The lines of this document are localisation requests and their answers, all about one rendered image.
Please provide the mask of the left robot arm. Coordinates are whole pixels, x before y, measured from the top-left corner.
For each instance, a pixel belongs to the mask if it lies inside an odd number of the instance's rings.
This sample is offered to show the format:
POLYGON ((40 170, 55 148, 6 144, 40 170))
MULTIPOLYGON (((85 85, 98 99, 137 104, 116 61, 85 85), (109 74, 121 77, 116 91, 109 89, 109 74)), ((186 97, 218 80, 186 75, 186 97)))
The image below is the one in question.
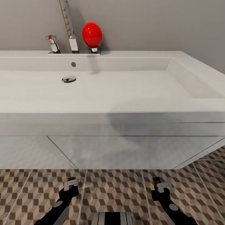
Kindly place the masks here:
POLYGON ((64 188, 59 191, 59 199, 43 218, 34 225, 63 225, 69 215, 69 204, 72 197, 78 196, 78 186, 73 186, 80 182, 74 179, 64 183, 64 188))

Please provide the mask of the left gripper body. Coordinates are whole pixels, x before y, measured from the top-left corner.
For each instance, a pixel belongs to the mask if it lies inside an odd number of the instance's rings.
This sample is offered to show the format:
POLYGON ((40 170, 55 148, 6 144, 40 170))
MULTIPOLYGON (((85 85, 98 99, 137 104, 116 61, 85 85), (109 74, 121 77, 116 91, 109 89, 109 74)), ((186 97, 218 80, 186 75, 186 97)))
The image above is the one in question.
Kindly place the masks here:
POLYGON ((68 191, 64 191, 64 188, 62 188, 59 191, 59 198, 61 198, 64 195, 69 195, 69 197, 72 199, 72 197, 78 196, 78 194, 79 194, 78 186, 71 186, 71 188, 68 191))

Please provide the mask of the robot trunk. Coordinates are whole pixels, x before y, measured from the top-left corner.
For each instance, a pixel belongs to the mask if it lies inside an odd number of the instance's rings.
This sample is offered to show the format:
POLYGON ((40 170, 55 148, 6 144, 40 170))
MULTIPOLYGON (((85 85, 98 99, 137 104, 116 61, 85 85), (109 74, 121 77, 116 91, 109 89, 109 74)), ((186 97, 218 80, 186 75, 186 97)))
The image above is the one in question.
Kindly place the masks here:
POLYGON ((130 212, 95 212, 91 225, 134 225, 130 212))

